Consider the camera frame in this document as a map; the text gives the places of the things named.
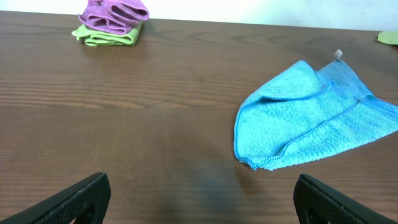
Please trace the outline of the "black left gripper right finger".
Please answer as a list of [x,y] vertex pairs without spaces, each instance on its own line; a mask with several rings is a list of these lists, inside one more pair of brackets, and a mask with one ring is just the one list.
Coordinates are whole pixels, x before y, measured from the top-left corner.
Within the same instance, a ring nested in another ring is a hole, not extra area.
[[397,224],[308,174],[299,175],[293,200],[301,224]]

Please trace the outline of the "blue microfiber cloth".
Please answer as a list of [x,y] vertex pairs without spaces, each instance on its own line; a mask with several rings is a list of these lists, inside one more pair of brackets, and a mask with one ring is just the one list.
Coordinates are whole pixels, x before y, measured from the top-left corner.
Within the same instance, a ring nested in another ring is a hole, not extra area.
[[320,70],[298,61],[244,100],[234,125],[238,161],[275,170],[397,131],[397,106],[376,98],[341,56]]

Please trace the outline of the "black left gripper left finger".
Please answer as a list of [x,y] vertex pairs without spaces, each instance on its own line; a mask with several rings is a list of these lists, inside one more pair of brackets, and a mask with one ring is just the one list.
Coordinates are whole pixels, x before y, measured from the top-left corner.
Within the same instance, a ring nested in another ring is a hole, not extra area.
[[110,198],[108,176],[97,172],[1,224],[102,224]]

